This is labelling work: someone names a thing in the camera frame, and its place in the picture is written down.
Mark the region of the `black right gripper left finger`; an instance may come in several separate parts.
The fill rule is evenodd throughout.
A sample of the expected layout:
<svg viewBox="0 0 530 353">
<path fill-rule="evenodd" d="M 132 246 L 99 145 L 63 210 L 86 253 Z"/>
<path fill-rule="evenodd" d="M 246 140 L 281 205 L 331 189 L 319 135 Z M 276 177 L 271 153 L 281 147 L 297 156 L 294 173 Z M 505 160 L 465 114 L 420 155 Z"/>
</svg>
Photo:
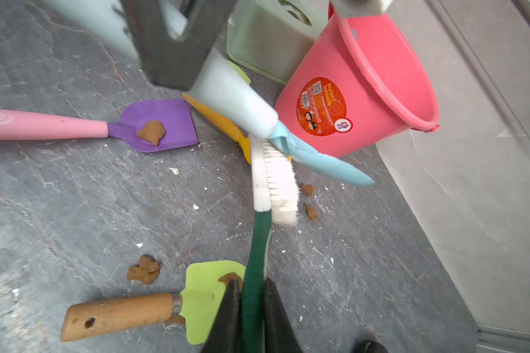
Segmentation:
<svg viewBox="0 0 530 353">
<path fill-rule="evenodd" d="M 239 281 L 230 281 L 227 284 L 208 339 L 200 351 L 201 353 L 236 352 L 240 296 Z"/>
</svg>

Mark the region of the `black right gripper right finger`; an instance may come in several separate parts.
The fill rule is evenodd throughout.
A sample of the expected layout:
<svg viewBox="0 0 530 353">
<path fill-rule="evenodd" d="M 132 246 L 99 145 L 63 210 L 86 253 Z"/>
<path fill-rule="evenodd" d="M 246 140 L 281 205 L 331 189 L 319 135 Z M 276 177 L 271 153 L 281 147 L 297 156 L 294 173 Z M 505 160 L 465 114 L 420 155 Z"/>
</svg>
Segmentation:
<svg viewBox="0 0 530 353">
<path fill-rule="evenodd" d="M 302 353 L 277 286 L 264 282 L 264 344 L 266 353 Z"/>
</svg>

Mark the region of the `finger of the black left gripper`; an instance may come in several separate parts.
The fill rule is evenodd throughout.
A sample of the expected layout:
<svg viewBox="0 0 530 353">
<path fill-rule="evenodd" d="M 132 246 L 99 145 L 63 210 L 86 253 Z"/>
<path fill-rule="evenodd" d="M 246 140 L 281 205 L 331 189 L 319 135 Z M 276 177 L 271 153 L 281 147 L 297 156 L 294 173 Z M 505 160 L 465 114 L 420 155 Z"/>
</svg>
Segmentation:
<svg viewBox="0 0 530 353">
<path fill-rule="evenodd" d="M 122 1 L 141 69 L 157 86 L 188 91 L 236 1 Z"/>
</svg>

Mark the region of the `blue toy trowel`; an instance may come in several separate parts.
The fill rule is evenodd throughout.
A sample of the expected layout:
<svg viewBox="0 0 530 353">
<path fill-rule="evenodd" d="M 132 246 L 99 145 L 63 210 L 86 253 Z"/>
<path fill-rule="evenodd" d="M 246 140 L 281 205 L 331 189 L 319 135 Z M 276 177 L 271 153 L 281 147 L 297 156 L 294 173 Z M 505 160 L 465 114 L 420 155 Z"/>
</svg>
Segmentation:
<svg viewBox="0 0 530 353">
<path fill-rule="evenodd" d="M 46 1 L 45 4 L 141 66 L 121 2 Z M 230 119 L 249 135 L 270 141 L 291 161 L 296 160 L 312 171 L 350 185 L 365 187 L 374 184 L 355 166 L 318 152 L 292 134 L 280 122 L 275 109 L 234 71 L 215 44 L 194 86 L 182 92 Z"/>
</svg>

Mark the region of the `green trowel wooden handle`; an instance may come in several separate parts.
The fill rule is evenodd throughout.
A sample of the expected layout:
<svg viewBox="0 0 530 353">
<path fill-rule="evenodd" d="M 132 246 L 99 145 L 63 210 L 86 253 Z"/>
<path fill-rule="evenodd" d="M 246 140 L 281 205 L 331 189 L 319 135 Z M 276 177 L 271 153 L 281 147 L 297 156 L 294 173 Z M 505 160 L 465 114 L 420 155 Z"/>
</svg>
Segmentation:
<svg viewBox="0 0 530 353">
<path fill-rule="evenodd" d="M 232 260 L 193 263 L 178 294 L 162 293 L 72 305 L 60 339 L 76 341 L 162 322 L 185 324 L 187 341 L 204 344 L 226 291 L 226 278 L 244 278 L 246 267 Z"/>
</svg>

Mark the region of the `white cleaning brush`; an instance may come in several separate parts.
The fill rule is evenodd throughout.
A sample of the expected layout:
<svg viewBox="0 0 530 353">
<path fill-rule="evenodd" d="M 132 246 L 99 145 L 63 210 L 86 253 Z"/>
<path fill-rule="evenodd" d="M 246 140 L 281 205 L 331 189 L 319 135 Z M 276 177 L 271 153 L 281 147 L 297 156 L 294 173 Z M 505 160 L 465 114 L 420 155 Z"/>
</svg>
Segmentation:
<svg viewBox="0 0 530 353">
<path fill-rule="evenodd" d="M 268 140 L 250 135 L 254 223 L 241 292 L 240 352 L 264 352 L 264 282 L 274 223 L 297 223 L 299 191 L 290 158 Z"/>
</svg>

